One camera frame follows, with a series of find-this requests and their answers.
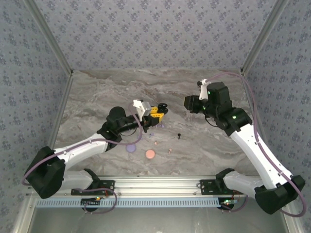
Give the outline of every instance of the cable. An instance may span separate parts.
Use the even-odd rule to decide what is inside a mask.
[[[237,212],[237,211],[243,209],[247,202],[248,202],[248,195],[246,195],[243,204],[238,209],[232,210],[228,206],[225,206],[225,205],[221,205],[221,207],[228,209],[228,210],[223,210],[223,211],[225,211],[227,213],[234,213],[234,212]]]
[[[280,210],[283,214],[285,215],[288,215],[288,216],[291,216],[291,217],[302,217],[306,211],[307,211],[307,202],[305,200],[305,198],[303,197],[302,193],[300,192],[300,190],[298,189],[298,187],[291,181],[290,178],[288,178],[283,172],[281,169],[278,168],[278,166],[270,159],[270,157],[267,155],[266,151],[264,150],[264,148],[262,147],[261,143],[259,142],[259,137],[258,137],[258,131],[257,131],[257,105],[256,105],[256,102],[255,102],[255,97],[254,97],[254,94],[253,94],[253,91],[252,91],[252,88],[250,87],[247,79],[245,79],[242,75],[240,74],[237,74],[237,73],[233,73],[233,72],[222,72],[222,73],[219,73],[219,74],[216,74],[214,75],[213,77],[211,77],[209,79],[210,80],[213,80],[213,79],[216,79],[222,75],[233,75],[233,76],[237,76],[239,77],[242,81],[245,82],[245,84],[247,85],[248,87],[248,90],[251,94],[251,98],[252,98],[252,104],[253,104],[253,119],[254,119],[254,135],[255,135],[255,140],[256,140],[256,143],[257,145],[259,146],[262,154],[265,156],[265,158],[269,161],[269,163],[279,172],[279,174],[294,188],[294,190],[297,192],[297,194],[299,195],[301,201],[302,201],[302,211],[301,213],[297,214],[297,215],[294,215],[294,214],[291,214],[291,213],[287,213],[283,210]]]
[[[71,150],[74,150],[78,147],[81,147],[81,146],[84,146],[88,143],[91,143],[91,142],[108,142],[108,143],[112,143],[112,144],[117,144],[117,145],[122,145],[122,146],[129,146],[129,145],[133,145],[133,144],[136,144],[137,142],[139,142],[142,138],[142,126],[140,124],[140,121],[139,119],[137,118],[136,114],[133,112],[133,110],[131,109],[132,107],[132,103],[129,104],[129,110],[131,112],[131,114],[133,115],[135,121],[137,122],[138,124],[138,127],[139,127],[139,136],[137,138],[137,140],[135,142],[131,142],[131,143],[122,143],[122,142],[115,142],[115,141],[111,141],[111,140],[107,140],[107,139],[101,139],[101,138],[98,138],[98,139],[93,139],[93,140],[89,140],[89,141],[86,141],[86,142],[82,142],[80,144],[77,144],[75,146],[72,146],[64,151],[61,151],[61,152],[58,152],[56,154],[53,154],[53,155],[50,155],[48,157],[46,157],[45,159],[42,159],[40,162],[36,163],[31,169],[29,169],[26,174],[23,176],[23,178],[21,179],[21,183],[23,185],[26,185],[26,186],[30,186],[30,184],[26,183],[26,178],[29,176],[30,173],[32,173],[38,166],[40,166],[41,164],[45,163],[46,161],[52,159],[52,158],[55,158],[61,154],[64,154],[64,152],[69,152]]]
[[[236,193],[237,195],[239,195],[239,198],[238,198],[238,202],[240,201],[240,193],[236,190],[233,190],[233,194],[232,194],[232,200],[234,199],[234,193]]]
[[[210,126],[213,126],[213,127],[215,127],[215,128],[218,128],[217,125],[212,125],[212,124],[207,120],[207,117],[205,117],[205,120],[206,120],[206,122],[207,122]]]
[[[112,211],[117,203],[118,203],[118,197],[117,194],[110,188],[94,188],[94,189],[80,189],[80,188],[75,188],[75,190],[79,191],[79,192],[95,192],[95,191],[108,191],[111,192],[114,196],[115,196],[115,202],[113,203],[113,205],[108,209],[108,210],[104,210],[104,211],[97,211],[97,212],[90,212],[86,210],[86,206],[90,203],[90,201],[87,201],[84,205],[84,211],[85,213],[89,213],[91,215],[100,215],[100,214],[106,214],[110,211]]]
[[[123,134],[121,134],[120,133],[120,135],[122,135],[122,136],[124,136],[124,137],[129,137],[129,136],[132,136],[134,133],[136,133],[136,130],[137,130],[137,128],[134,130],[134,132],[132,132],[130,135],[123,135]]]

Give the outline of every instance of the pink disc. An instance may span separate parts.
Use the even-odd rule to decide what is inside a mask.
[[[147,150],[146,151],[146,157],[147,159],[153,159],[155,157],[156,153],[154,150]]]

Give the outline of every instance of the marble table surface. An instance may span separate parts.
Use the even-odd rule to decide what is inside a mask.
[[[134,153],[128,153],[125,146],[116,146],[72,169],[90,168],[98,175],[215,175],[231,167],[246,175],[256,175],[249,159],[230,137],[209,126],[203,115],[190,114],[183,106],[185,96],[199,95],[198,80],[219,72],[207,69],[74,71],[55,148],[94,134],[106,122],[112,107],[121,106],[129,115],[128,104],[143,99],[151,105],[168,104],[164,128],[150,128],[136,144]],[[228,86],[233,105],[250,113],[241,81],[228,75],[218,80]],[[123,142],[135,141],[137,136],[138,132],[123,137]],[[156,152],[152,160],[145,157],[149,149]]]

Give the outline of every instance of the blue floral wallpaper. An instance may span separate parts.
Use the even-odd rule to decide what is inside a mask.
[[[275,0],[37,0],[73,69],[241,67]]]
[[[47,144],[67,75],[22,0],[0,1],[0,232],[11,232],[20,179]]]
[[[304,228],[311,232],[311,2],[287,5],[247,74],[269,146],[307,184]]]

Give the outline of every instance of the purple disc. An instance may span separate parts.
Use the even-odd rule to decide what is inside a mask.
[[[135,152],[135,151],[136,151],[136,146],[135,146],[135,144],[134,144],[134,145],[128,145],[128,146],[126,146],[126,150],[127,150],[127,152],[129,152],[129,153]]]

